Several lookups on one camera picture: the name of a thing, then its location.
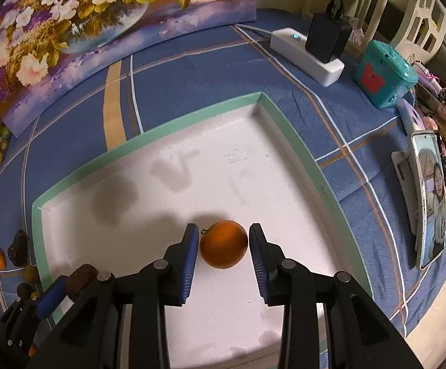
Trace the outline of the white tray with green rim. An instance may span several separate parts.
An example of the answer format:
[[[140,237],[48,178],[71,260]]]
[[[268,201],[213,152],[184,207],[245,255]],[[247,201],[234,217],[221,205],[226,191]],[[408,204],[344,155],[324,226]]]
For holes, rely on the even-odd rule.
[[[136,273],[186,226],[261,225],[312,272],[371,286],[329,183],[295,128],[265,94],[189,113],[130,139],[54,184],[32,208],[40,280],[88,263]],[[274,368],[283,310],[259,294],[250,255],[229,269],[198,259],[190,296],[165,311],[174,368]]]

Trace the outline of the tan round fruit, upper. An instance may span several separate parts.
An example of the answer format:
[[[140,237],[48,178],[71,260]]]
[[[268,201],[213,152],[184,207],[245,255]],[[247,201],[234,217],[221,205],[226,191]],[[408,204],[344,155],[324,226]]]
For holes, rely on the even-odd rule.
[[[37,267],[34,265],[27,265],[23,272],[23,278],[28,284],[36,285],[39,282],[39,273]]]

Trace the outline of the dark brown avocado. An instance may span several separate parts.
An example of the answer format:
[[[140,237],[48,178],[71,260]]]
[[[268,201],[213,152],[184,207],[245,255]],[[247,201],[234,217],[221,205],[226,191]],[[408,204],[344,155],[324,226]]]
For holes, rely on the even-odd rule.
[[[28,301],[31,299],[34,288],[27,282],[22,282],[17,286],[16,292],[20,300]]]
[[[13,242],[8,247],[8,257],[16,267],[21,268],[28,261],[28,236],[19,229],[14,235]]]

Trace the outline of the orange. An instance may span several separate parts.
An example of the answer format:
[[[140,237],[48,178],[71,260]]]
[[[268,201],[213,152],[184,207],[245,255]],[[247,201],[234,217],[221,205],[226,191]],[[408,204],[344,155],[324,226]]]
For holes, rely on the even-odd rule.
[[[247,233],[235,221],[218,221],[201,231],[201,256],[213,268],[232,268],[245,256],[247,248]]]

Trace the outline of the black charger adapter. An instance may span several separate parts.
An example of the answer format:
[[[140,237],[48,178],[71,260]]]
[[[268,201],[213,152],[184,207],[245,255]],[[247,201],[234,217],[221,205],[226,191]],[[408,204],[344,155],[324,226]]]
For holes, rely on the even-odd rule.
[[[331,62],[341,56],[351,33],[349,22],[316,13],[312,17],[305,50],[320,62]]]

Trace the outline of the flower painting canvas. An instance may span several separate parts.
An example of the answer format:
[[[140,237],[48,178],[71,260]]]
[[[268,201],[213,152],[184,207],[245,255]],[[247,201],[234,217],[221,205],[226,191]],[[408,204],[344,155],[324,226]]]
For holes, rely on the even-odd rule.
[[[0,118],[14,135],[151,45],[256,17],[256,0],[0,0]]]

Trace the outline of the white power strip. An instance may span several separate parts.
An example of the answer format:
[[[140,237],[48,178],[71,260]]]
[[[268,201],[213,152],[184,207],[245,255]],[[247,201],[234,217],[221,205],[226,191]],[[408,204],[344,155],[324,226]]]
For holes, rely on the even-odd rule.
[[[307,36],[292,28],[282,28],[271,32],[270,48],[294,63],[309,77],[329,87],[336,82],[345,68],[344,63],[336,58],[324,63],[305,49]]]

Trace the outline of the white lattice chair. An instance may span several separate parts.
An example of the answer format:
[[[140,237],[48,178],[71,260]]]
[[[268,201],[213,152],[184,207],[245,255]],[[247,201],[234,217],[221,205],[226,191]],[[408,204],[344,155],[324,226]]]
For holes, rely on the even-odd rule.
[[[349,41],[346,51],[360,58],[375,36],[389,0],[377,0],[360,42]],[[360,0],[357,29],[362,29],[372,0]],[[390,42],[408,62],[427,63],[436,55],[446,35],[446,9],[440,0],[407,0],[401,24]]]

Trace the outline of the teal toy box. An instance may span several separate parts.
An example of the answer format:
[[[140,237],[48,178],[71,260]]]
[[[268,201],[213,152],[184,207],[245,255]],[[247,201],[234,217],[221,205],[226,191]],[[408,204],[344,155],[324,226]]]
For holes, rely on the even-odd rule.
[[[418,82],[411,64],[393,46],[372,40],[358,64],[354,80],[377,108],[389,108]]]

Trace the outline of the blue plaid tablecloth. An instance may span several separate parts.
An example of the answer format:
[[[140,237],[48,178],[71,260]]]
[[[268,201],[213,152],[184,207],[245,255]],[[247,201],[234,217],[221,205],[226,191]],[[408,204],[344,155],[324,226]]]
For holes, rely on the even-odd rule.
[[[353,80],[343,57],[340,80],[324,88],[267,42],[230,26],[188,34],[124,58],[117,74],[101,70],[62,96],[12,137],[0,165],[0,248],[31,229],[34,200],[107,149],[103,106],[120,92],[127,138],[236,96],[262,92],[283,111],[317,160],[360,248],[375,301],[397,330],[411,334],[446,281],[446,248],[424,272],[391,154],[407,146],[394,108],[378,109]],[[0,274],[0,316],[22,282]]]

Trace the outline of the smartphone on stand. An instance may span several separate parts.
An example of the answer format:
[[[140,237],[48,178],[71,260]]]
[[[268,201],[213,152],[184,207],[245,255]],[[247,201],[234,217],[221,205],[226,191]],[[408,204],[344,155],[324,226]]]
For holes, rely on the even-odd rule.
[[[445,179],[433,131],[412,134],[410,160],[418,203],[416,264],[424,271],[442,255],[446,241]]]

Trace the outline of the white phone stand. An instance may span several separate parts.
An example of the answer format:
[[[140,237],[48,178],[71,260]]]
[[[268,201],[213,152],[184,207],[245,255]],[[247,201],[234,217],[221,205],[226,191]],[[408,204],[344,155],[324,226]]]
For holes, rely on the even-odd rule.
[[[391,160],[406,203],[410,229],[412,234],[416,236],[418,229],[418,201],[409,153],[392,152]]]

